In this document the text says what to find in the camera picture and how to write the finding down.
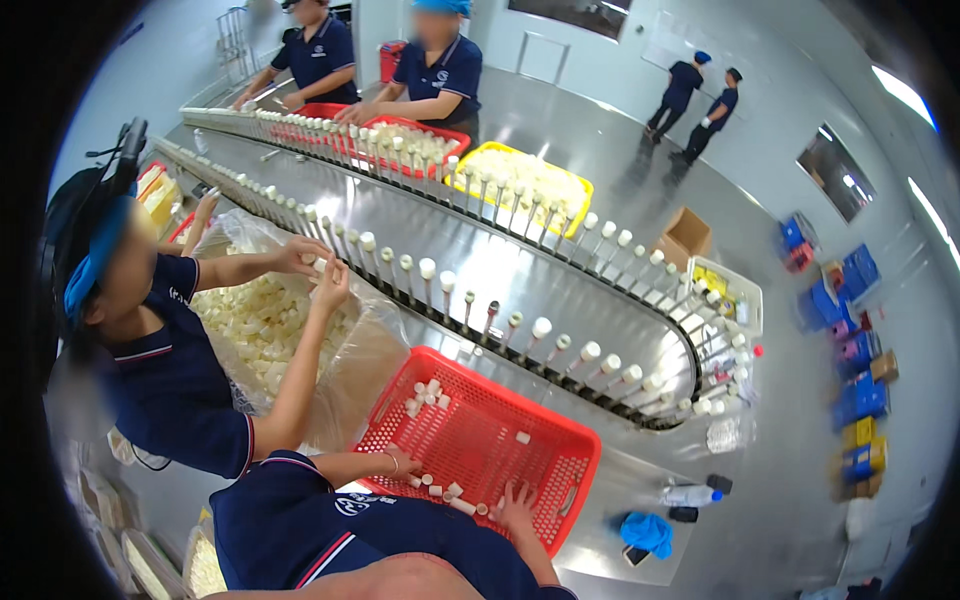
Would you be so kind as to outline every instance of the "smartphone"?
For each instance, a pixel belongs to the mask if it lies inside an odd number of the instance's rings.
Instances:
[[[637,566],[640,561],[650,555],[649,550],[641,550],[633,546],[627,546],[623,549],[623,558],[627,560],[630,566]]]

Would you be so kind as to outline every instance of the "blue cloth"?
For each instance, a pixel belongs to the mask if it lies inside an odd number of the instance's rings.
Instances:
[[[670,67],[670,86],[663,92],[663,101],[671,110],[684,112],[690,104],[690,96],[694,89],[700,89],[704,83],[704,76],[689,62],[675,62]]]
[[[336,493],[297,452],[273,452],[211,495],[210,507],[229,589],[300,588],[423,552],[452,564],[488,600],[576,600],[566,588],[541,588],[506,538],[460,511],[420,498]]]
[[[120,236],[127,225],[131,203],[136,202],[130,196],[118,196],[113,199],[104,220],[90,236],[90,253],[84,257],[70,274],[63,290],[63,312],[70,323],[76,323],[84,300],[93,289],[93,284],[103,276],[113,251],[116,250]]]
[[[277,71],[290,67],[297,87],[304,89],[327,75],[356,64],[353,40],[343,21],[328,15],[310,39],[303,39],[303,29],[286,37],[283,47],[270,63]],[[306,102],[333,102],[351,105],[360,100],[357,86],[350,80],[330,91],[307,98]]]
[[[418,11],[456,12],[470,16],[470,0],[414,0],[413,7]]]
[[[727,107],[727,112],[716,121],[710,123],[709,129],[712,132],[719,132],[723,129],[723,126],[727,123],[727,119],[729,119],[730,115],[733,114],[733,107],[736,106],[736,101],[739,99],[740,94],[736,91],[736,88],[728,87],[727,89],[723,90],[723,93],[720,94],[719,98],[713,101],[713,104],[710,105],[710,110],[707,111],[707,116],[712,115],[720,105]]]
[[[657,515],[630,513],[620,525],[620,537],[634,548],[653,552],[661,560],[673,553],[673,528]]]
[[[407,86],[410,100],[436,98],[441,91],[463,96],[464,99],[445,119],[421,121],[430,127],[446,128],[463,123],[480,110],[477,90],[480,87],[481,70],[483,53],[475,43],[463,36],[457,35],[430,66],[426,64],[423,47],[414,40],[403,47],[393,82]]]
[[[200,281],[197,261],[159,254],[143,304],[163,327],[110,345],[118,373],[111,397],[116,426],[157,456],[227,479],[243,475],[253,452],[250,417],[233,410],[231,384],[189,302]]]

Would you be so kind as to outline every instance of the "cardboard box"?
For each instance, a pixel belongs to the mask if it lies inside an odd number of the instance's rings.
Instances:
[[[672,262],[682,269],[690,256],[706,256],[712,242],[713,231],[710,226],[683,206],[670,219],[654,248],[663,252],[666,262]]]
[[[897,355],[892,350],[887,350],[870,363],[870,373],[874,376],[874,381],[881,379],[887,383],[897,381],[900,377]]]

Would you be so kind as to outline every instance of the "bag of white caps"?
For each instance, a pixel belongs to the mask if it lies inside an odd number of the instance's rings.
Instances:
[[[193,255],[205,259],[271,252],[292,237],[234,208],[217,218]],[[194,295],[191,306],[235,387],[237,410],[262,416],[273,407],[310,311],[309,286],[303,276],[268,273],[243,285]],[[408,347],[396,306],[353,274],[348,300],[326,325],[304,443],[314,450],[346,449]]]

